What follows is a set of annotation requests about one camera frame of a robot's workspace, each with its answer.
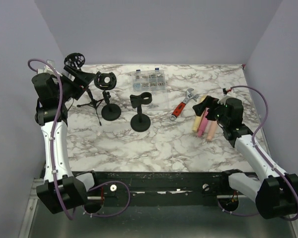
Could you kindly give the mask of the black round-base clip stand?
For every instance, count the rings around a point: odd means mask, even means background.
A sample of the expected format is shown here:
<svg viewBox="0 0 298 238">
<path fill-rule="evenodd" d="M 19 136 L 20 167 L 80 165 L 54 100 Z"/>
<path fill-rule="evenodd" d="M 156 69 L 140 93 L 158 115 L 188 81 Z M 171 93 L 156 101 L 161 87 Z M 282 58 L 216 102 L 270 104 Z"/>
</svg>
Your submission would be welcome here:
<svg viewBox="0 0 298 238">
<path fill-rule="evenodd" d="M 131 119 L 131 127 L 136 132 L 144 132 L 149 129 L 151 125 L 150 118 L 143 114 L 142 105 L 149 105 L 152 102 L 152 94 L 150 92 L 143 92 L 140 95 L 130 95 L 131 105 L 137 109 L 137 114 Z"/>
</svg>

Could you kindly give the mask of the beige microphone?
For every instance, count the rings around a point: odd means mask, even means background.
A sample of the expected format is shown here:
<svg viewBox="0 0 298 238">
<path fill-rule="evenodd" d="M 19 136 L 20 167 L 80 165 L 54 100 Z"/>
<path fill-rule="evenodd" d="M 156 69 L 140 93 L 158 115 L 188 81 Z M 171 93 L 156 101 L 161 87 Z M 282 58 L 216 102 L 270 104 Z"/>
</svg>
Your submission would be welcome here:
<svg viewBox="0 0 298 238">
<path fill-rule="evenodd" d="M 215 132 L 217 130 L 217 127 L 218 127 L 217 122 L 212 121 L 211 126 L 210 126 L 209 131 L 208 131 L 208 134 L 207 134 L 207 138 L 206 138 L 207 141 L 212 141 L 212 139 L 215 135 Z"/>
</svg>

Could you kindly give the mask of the black shock-mount round-base stand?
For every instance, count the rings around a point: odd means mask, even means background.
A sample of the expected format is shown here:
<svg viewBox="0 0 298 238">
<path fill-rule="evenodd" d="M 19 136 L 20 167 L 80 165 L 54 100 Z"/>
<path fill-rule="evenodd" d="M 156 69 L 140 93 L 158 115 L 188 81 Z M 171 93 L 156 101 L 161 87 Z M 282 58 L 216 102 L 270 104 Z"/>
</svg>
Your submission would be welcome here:
<svg viewBox="0 0 298 238">
<path fill-rule="evenodd" d="M 114 89 L 117 84 L 117 78 L 113 72 L 101 73 L 100 71 L 96 73 L 96 78 L 94 79 L 94 85 L 96 88 L 102 90 L 103 99 L 106 105 L 101 110 L 101 115 L 106 121 L 117 120 L 121 115 L 121 109 L 117 104 L 110 102 L 110 90 Z"/>
</svg>

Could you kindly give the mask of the pink microphone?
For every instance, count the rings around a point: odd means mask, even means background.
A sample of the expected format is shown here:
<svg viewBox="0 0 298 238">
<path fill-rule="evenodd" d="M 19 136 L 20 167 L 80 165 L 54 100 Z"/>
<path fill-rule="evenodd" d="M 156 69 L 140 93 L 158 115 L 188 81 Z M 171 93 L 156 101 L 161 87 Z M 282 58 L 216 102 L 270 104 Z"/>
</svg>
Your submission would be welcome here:
<svg viewBox="0 0 298 238">
<path fill-rule="evenodd" d="M 202 119 L 201 119 L 201 122 L 200 122 L 200 125 L 198 127 L 198 130 L 197 130 L 197 136 L 198 137 L 201 137 L 207 127 L 207 124 L 208 124 L 208 119 L 207 119 L 207 115 L 208 115 L 208 109 L 205 109 L 204 113 L 203 113 L 203 116 L 202 116 Z"/>
</svg>

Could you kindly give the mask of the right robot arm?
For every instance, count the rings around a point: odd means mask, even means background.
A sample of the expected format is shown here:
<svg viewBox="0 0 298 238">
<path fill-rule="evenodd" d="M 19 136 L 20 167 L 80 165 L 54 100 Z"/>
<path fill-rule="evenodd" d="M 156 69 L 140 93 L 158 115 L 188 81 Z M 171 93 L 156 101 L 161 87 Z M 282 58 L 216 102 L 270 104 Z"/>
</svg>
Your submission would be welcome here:
<svg viewBox="0 0 298 238">
<path fill-rule="evenodd" d="M 206 112 L 206 118 L 217 122 L 225 139 L 241 153 L 256 173 L 258 180 L 239 171 L 228 171 L 219 181 L 219 190 L 230 194 L 237 190 L 251 199 L 264 219 L 298 218 L 298 176 L 288 174 L 279 167 L 257 143 L 255 134 L 243 121 L 243 105 L 240 99 L 225 96 L 222 100 L 207 96 L 194 105 L 197 116 Z"/>
</svg>

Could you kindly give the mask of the yellow microphone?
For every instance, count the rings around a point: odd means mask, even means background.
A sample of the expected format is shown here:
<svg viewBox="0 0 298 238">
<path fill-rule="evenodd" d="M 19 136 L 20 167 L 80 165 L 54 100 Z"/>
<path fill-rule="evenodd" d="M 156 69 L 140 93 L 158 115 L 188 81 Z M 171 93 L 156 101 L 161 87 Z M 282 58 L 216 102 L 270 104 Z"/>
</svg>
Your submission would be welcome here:
<svg viewBox="0 0 298 238">
<path fill-rule="evenodd" d="M 201 98 L 200 98 L 200 103 L 206 98 L 207 95 L 203 95 Z M 192 131 L 194 133 L 196 133 L 198 131 L 198 128 L 200 126 L 200 123 L 201 123 L 201 116 L 196 116 L 195 117 L 195 120 L 194 120 L 194 123 L 193 123 L 193 127 L 192 127 Z"/>
</svg>

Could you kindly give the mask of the black tripod shock-mount stand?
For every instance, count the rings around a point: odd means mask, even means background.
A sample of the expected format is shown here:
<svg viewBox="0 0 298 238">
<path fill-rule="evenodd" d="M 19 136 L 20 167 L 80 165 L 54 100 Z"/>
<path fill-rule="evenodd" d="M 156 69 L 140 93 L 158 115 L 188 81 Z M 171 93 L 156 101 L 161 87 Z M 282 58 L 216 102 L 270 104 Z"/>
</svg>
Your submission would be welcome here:
<svg viewBox="0 0 298 238">
<path fill-rule="evenodd" d="M 64 65 L 67 65 L 67 66 L 72 67 L 72 68 L 76 68 L 78 70 L 81 70 L 81 67 L 84 64 L 85 64 L 85 57 L 81 53 L 71 53 L 68 56 L 66 56 L 66 58 L 64 60 Z M 101 99 L 101 100 L 95 100 L 94 97 L 93 97 L 93 95 L 92 95 L 91 90 L 89 89 L 89 87 L 86 88 L 86 92 L 87 92 L 87 94 L 88 94 L 88 96 L 90 98 L 90 102 L 89 103 L 85 103 L 85 104 L 77 105 L 77 107 L 80 108 L 80 107 L 84 107 L 84 106 L 89 106 L 89 107 L 94 108 L 95 111 L 96 111 L 96 115 L 97 115 L 99 124 L 100 124 L 100 126 L 102 126 L 102 123 L 100 121 L 100 118 L 99 118 L 99 114 L 98 114 L 97 109 L 98 109 L 100 103 L 103 101 L 103 99 Z"/>
</svg>

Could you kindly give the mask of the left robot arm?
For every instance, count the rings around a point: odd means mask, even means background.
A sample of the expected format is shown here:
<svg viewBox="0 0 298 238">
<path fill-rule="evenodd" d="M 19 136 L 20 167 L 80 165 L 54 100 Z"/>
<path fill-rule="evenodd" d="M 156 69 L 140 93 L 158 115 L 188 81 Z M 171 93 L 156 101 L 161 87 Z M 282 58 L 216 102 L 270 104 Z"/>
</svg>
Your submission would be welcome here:
<svg viewBox="0 0 298 238">
<path fill-rule="evenodd" d="M 100 191 L 100 183 L 94 179 L 94 172 L 74 176 L 68 157 L 67 131 L 68 109 L 65 103 L 78 100 L 87 90 L 96 74 L 64 67 L 73 79 L 65 75 L 42 72 L 32 78 L 38 94 L 35 120 L 40 125 L 46 155 L 44 183 L 36 193 L 48 210 L 57 214 L 87 203 L 87 195 Z"/>
</svg>

